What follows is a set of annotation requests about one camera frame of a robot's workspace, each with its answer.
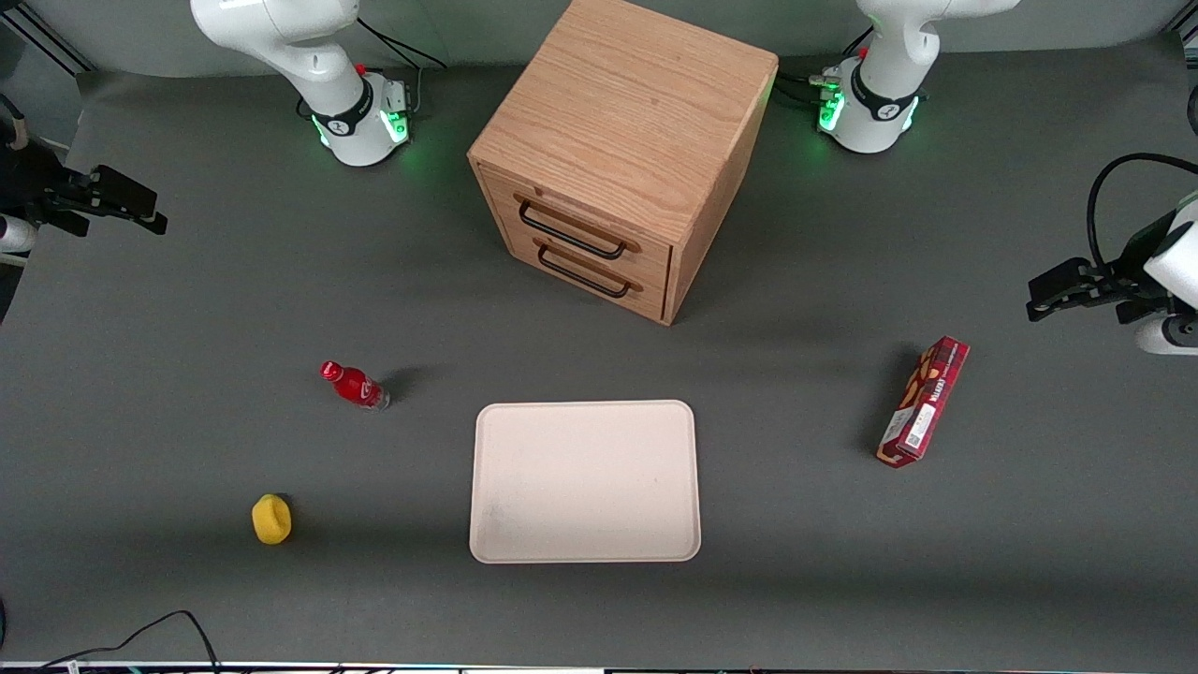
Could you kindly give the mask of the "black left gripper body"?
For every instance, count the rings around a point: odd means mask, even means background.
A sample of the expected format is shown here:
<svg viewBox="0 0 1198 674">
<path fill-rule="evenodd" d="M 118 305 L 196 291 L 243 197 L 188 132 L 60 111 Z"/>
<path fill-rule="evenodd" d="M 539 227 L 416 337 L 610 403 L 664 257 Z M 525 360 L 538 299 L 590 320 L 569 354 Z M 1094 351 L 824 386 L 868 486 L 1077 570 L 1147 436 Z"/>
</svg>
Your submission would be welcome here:
<svg viewBox="0 0 1198 674">
<path fill-rule="evenodd" d="M 1146 273 L 1146 261 L 1164 242 L 1173 221 L 1172 213 L 1156 218 L 1127 239 L 1120 256 L 1107 260 L 1099 245 L 1095 214 L 1089 215 L 1089 251 L 1097 271 L 1100 302 L 1117 304 L 1119 324 L 1168 310 L 1168 291 Z"/>
</svg>

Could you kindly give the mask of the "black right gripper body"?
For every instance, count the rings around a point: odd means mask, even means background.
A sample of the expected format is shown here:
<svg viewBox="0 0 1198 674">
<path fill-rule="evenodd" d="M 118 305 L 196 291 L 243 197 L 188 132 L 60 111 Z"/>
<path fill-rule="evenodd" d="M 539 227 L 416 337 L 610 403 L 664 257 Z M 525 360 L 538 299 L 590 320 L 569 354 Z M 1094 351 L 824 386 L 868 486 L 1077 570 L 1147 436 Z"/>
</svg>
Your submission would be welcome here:
<svg viewBox="0 0 1198 674">
<path fill-rule="evenodd" d="M 90 219 L 78 213 L 90 204 L 93 175 L 63 166 L 47 146 L 29 141 L 24 148 L 1 145 L 1 205 L 31 226 L 56 227 L 86 236 Z"/>
</svg>

